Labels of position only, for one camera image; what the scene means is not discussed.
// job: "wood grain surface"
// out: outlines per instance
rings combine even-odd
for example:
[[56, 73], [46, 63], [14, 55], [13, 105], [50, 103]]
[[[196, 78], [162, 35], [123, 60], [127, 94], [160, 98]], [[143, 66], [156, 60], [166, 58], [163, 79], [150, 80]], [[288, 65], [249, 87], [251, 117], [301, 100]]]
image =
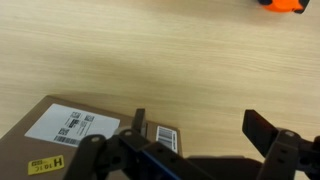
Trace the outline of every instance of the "wood grain surface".
[[[176, 126], [184, 156], [262, 160], [245, 109], [320, 134], [320, 2], [0, 0], [0, 136], [45, 95]], [[298, 174], [297, 179], [305, 179]]]

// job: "cardboard box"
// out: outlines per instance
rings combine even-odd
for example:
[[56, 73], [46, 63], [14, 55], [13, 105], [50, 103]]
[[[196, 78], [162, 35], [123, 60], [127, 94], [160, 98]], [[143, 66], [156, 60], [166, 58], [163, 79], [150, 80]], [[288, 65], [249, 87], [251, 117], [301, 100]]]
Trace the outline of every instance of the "cardboard box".
[[[56, 116], [51, 117], [50, 123], [55, 121], [60, 121], [59, 117], [61, 114], [58, 110], [52, 111], [53, 107], [69, 107], [74, 108], [79, 111], [86, 111], [92, 114], [97, 114], [101, 116], [107, 116], [120, 120], [120, 127], [130, 126], [133, 117], [117, 114], [114, 112], [109, 112], [106, 110], [101, 110], [86, 105], [81, 105], [78, 103], [73, 103], [58, 99], [55, 97], [47, 96], [42, 101], [40, 101], [23, 119], [17, 123], [1, 140], [0, 140], [0, 179], [19, 179], [19, 180], [59, 180], [63, 179], [69, 164], [74, 156], [76, 147], [70, 145], [58, 144], [62, 142], [50, 142], [44, 139], [52, 139], [53, 137], [43, 135], [38, 138], [30, 138], [26, 136], [30, 131], [37, 134], [39, 132], [47, 133], [54, 131], [54, 125], [50, 125], [50, 128], [40, 129], [39, 122], [40, 119], [46, 118], [49, 111]], [[68, 122], [66, 124], [68, 127], [78, 127], [74, 122]], [[181, 155], [181, 139], [180, 132], [178, 129], [173, 127], [164, 126], [154, 122], [147, 121], [147, 139], [150, 141], [156, 141], [158, 128], [165, 127], [176, 132], [177, 139], [177, 152]], [[42, 173], [36, 175], [28, 175], [28, 163], [33, 160], [48, 158], [53, 156], [63, 155], [64, 157], [64, 168]], [[121, 171], [111, 173], [109, 179], [127, 179]]]

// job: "orange object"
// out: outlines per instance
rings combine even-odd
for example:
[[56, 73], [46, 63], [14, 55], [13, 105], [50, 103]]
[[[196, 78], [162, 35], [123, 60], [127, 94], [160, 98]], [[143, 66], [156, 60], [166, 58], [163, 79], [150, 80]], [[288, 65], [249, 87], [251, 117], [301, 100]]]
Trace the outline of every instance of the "orange object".
[[260, 4], [269, 11], [303, 13], [309, 0], [259, 0]]

